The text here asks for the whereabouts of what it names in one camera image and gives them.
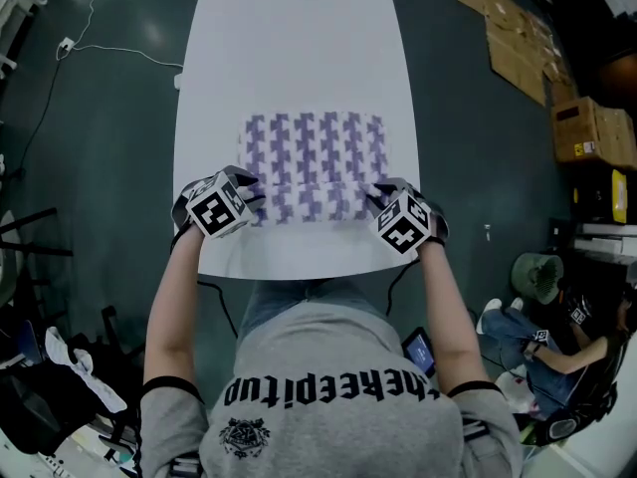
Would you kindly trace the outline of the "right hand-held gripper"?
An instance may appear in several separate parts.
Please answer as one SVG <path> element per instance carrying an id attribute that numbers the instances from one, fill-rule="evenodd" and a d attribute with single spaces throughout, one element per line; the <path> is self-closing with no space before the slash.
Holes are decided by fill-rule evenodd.
<path id="1" fill-rule="evenodd" d="M 374 218 L 374 235 L 400 255 L 415 251 L 425 242 L 446 245 L 449 226 L 442 209 L 402 177 L 387 177 L 375 183 L 383 194 L 366 197 Z"/>

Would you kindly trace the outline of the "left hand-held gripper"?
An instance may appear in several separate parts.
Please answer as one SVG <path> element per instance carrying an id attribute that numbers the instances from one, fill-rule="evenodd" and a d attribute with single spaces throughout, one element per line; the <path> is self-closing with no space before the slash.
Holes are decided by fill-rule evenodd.
<path id="1" fill-rule="evenodd" d="M 181 236 L 196 226 L 205 237 L 224 237 L 264 214 L 265 194 L 240 191 L 259 182 L 250 171 L 228 165 L 211 176 L 187 184 L 178 195 L 171 218 Z"/>

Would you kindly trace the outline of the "purple white patterned towel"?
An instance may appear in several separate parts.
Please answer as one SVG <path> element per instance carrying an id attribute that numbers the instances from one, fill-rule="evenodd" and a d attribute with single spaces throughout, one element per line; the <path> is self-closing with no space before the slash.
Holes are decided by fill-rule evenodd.
<path id="1" fill-rule="evenodd" d="M 382 117 L 331 111 L 256 114 L 240 125 L 237 164 L 264 196 L 254 227 L 366 221 L 366 196 L 388 176 Z"/>

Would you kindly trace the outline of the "person's left forearm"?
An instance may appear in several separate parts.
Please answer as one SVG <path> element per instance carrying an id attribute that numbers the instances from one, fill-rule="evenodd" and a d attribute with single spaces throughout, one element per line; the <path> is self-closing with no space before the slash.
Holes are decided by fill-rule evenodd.
<path id="1" fill-rule="evenodd" d="M 173 376 L 193 382 L 198 266 L 204 235 L 190 227 L 177 240 L 148 319 L 143 381 Z"/>

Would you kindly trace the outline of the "person's blue jeans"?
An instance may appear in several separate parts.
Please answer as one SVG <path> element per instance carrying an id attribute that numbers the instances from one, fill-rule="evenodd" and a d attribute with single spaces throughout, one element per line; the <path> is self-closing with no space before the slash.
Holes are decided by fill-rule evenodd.
<path id="1" fill-rule="evenodd" d="M 348 278 L 257 281 L 238 333 L 238 340 L 242 340 L 251 331 L 301 303 L 342 306 L 387 320 Z"/>

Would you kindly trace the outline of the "small black screen device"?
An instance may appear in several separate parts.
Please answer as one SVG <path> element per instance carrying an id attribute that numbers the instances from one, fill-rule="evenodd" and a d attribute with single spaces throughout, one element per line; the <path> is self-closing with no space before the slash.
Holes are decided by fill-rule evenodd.
<path id="1" fill-rule="evenodd" d="M 431 342 L 423 327 L 416 328 L 402 343 L 404 356 L 428 378 L 436 373 Z"/>

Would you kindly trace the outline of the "round mesh waste bin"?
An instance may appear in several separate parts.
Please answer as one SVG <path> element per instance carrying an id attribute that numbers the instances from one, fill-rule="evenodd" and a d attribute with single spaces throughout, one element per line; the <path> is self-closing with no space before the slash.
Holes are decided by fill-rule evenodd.
<path id="1" fill-rule="evenodd" d="M 560 257 L 526 252 L 514 262 L 511 284 L 523 296 L 548 305 L 558 295 L 558 282 L 563 274 L 564 267 Z"/>

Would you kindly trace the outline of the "small black box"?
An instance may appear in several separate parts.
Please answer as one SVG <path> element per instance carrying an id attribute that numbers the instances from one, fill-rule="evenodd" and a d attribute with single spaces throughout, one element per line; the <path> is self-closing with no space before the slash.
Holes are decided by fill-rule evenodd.
<path id="1" fill-rule="evenodd" d="M 578 223 L 572 219 L 550 217 L 548 219 L 548 237 L 546 247 L 562 249 L 571 246 L 576 235 Z"/>

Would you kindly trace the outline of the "brown cardboard box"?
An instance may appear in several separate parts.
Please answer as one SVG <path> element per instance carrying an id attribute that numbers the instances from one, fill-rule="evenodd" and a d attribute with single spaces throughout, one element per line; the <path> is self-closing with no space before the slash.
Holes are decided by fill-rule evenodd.
<path id="1" fill-rule="evenodd" d="M 553 149 L 558 163 L 601 161 L 637 170 L 637 136 L 624 110 L 581 98 L 551 109 Z"/>

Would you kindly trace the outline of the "black yellow case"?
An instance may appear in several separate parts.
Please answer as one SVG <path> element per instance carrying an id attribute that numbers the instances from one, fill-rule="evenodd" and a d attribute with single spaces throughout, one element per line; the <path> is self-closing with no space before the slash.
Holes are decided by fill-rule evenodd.
<path id="1" fill-rule="evenodd" d="M 628 221 L 627 176 L 618 169 L 588 168 L 572 180 L 572 212 L 584 223 L 626 224 Z"/>

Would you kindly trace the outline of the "white plastic bag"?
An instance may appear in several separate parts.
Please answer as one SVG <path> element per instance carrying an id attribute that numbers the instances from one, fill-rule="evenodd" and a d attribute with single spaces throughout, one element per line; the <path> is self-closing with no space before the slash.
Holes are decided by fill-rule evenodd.
<path id="1" fill-rule="evenodd" d="M 496 386 L 505 396 L 511 411 L 515 414 L 536 412 L 537 404 L 527 382 L 523 378 L 505 371 L 496 380 Z"/>

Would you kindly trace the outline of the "large black appliance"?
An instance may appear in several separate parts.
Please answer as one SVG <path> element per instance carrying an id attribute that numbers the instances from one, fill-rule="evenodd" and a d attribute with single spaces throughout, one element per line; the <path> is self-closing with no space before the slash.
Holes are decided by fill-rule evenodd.
<path id="1" fill-rule="evenodd" d="M 574 254 L 588 278 L 621 282 L 637 289 L 637 257 L 591 250 L 575 250 Z"/>

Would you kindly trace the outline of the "brown round stool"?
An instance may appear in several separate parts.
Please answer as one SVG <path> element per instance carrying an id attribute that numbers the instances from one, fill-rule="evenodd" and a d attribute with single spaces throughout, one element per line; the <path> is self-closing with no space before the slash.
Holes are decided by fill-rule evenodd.
<path id="1" fill-rule="evenodd" d="M 637 114 L 637 53 L 604 65 L 598 77 L 605 106 Z"/>

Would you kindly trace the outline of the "white furniture piece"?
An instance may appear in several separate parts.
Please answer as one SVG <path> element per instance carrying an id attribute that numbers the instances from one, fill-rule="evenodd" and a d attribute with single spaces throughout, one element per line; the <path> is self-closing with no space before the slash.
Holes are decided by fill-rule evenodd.
<path id="1" fill-rule="evenodd" d="M 42 8 L 47 4 L 48 0 L 0 0 L 0 81 L 6 79 L 6 70 L 15 71 L 18 67 L 9 50 L 20 26 L 34 15 L 34 7 Z"/>

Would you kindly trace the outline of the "black office chair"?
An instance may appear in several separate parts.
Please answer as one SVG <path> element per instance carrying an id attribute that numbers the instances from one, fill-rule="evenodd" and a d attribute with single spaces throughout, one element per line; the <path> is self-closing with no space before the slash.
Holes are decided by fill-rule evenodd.
<path id="1" fill-rule="evenodd" d="M 107 456 L 119 450 L 132 454 L 139 432 L 142 371 L 139 346 L 127 353 L 120 345 L 112 320 L 113 306 L 102 309 L 106 336 L 91 342 L 78 334 L 66 343 L 87 350 L 94 359 L 95 374 L 123 398 L 128 408 L 107 411 L 100 399 L 68 367 L 49 358 L 30 366 L 12 365 L 0 370 L 0 429 L 18 450 L 52 456 L 63 441 L 85 425 L 103 427 Z"/>

